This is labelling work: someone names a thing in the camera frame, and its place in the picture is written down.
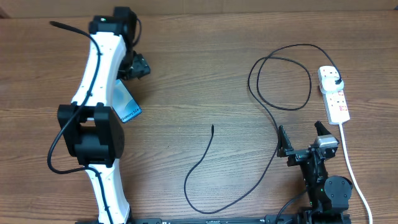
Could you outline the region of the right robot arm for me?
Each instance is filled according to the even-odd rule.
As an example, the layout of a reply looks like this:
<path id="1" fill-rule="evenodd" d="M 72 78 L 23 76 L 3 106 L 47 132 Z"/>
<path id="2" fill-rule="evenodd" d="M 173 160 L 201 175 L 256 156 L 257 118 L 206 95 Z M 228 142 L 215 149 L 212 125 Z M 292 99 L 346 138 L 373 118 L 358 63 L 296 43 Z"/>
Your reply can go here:
<path id="1" fill-rule="evenodd" d="M 305 190 L 310 206 L 302 207 L 294 215 L 282 216 L 282 207 L 275 218 L 276 223 L 350 223 L 349 215 L 344 211 L 349 208 L 353 184 L 346 177 L 329 176 L 325 161 L 335 157 L 339 140 L 327 130 L 320 121 L 314 124 L 317 137 L 306 149 L 293 148 L 283 126 L 278 128 L 279 157 L 287 158 L 289 167 L 299 166 L 305 182 Z"/>

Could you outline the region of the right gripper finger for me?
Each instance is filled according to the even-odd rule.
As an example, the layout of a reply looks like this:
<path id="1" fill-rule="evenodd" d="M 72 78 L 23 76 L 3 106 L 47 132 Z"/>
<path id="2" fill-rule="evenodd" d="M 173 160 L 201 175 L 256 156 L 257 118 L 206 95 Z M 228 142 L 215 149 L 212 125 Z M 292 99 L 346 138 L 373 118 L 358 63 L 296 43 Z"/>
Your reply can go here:
<path id="1" fill-rule="evenodd" d="M 279 151 L 293 151 L 294 148 L 290 142 L 290 139 L 285 132 L 284 126 L 280 125 L 278 128 L 278 135 L 279 135 Z"/>
<path id="2" fill-rule="evenodd" d="M 326 136 L 326 135 L 330 135 L 331 134 L 331 132 L 329 132 L 329 130 L 327 130 L 327 128 L 324 127 L 324 125 L 320 121 L 317 121 L 314 124 L 314 126 L 315 126 L 315 128 L 317 130 L 317 135 L 318 136 Z"/>

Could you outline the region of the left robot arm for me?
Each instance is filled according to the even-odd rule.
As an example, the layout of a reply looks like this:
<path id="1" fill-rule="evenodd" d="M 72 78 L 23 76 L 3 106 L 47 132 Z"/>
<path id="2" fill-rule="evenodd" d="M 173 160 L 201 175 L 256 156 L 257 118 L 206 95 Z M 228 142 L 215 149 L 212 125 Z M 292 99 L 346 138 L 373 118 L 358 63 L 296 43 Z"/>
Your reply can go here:
<path id="1" fill-rule="evenodd" d="M 95 223 L 133 223 L 131 207 L 123 190 L 120 158 L 124 151 L 126 123 L 142 110 L 125 86 L 125 81 L 150 74 L 150 66 L 133 48 L 142 34 L 142 24 L 129 7 L 115 7 L 112 16 L 95 16 L 87 32 L 52 21 L 52 26 L 76 32 L 90 39 L 90 51 L 83 78 L 70 104 L 60 105 L 57 119 L 60 132 L 47 156 L 61 138 L 79 167 L 85 171 L 98 204 Z"/>

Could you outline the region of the Samsung Galaxy smartphone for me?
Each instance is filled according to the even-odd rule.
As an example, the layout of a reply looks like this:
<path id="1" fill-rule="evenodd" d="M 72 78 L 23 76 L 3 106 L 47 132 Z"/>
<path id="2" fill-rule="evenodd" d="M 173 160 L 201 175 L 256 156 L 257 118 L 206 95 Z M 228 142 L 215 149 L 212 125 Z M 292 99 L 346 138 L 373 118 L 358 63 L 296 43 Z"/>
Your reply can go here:
<path id="1" fill-rule="evenodd" d="M 112 107 L 123 123 L 134 119 L 142 113 L 141 107 L 136 103 L 121 80 L 116 80 Z"/>

